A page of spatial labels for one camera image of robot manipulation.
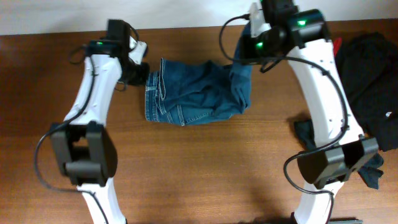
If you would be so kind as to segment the blue denim jeans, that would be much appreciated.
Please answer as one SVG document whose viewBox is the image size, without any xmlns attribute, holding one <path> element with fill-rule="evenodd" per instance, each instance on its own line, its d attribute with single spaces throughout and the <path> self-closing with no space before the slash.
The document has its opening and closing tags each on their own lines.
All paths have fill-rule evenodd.
<svg viewBox="0 0 398 224">
<path fill-rule="evenodd" d="M 147 121 L 191 126 L 224 121 L 251 105 L 252 66 L 161 59 L 145 87 Z"/>
</svg>

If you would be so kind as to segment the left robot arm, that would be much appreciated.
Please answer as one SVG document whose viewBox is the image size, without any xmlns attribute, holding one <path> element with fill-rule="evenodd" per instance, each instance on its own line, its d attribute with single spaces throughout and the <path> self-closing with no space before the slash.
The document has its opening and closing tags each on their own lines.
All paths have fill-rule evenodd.
<svg viewBox="0 0 398 224">
<path fill-rule="evenodd" d="M 85 72 L 75 102 L 48 136 L 60 173 L 82 194 L 93 222 L 126 223 L 114 188 L 118 155 L 106 119 L 118 84 L 145 84 L 147 44 L 126 21 L 110 19 L 106 35 L 83 50 Z"/>
</svg>

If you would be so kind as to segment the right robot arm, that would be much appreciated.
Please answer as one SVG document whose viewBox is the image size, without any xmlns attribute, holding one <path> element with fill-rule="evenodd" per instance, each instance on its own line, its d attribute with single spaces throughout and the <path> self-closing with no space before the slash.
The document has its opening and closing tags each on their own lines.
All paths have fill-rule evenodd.
<svg viewBox="0 0 398 224">
<path fill-rule="evenodd" d="M 376 155 L 378 143 L 364 135 L 353 115 L 330 32 L 318 9 L 301 11 L 293 1 L 256 1 L 248 19 L 251 33 L 243 41 L 241 58 L 259 65 L 287 61 L 312 120 L 315 148 L 292 156 L 304 180 L 292 222 L 330 223 L 335 195 Z"/>
</svg>

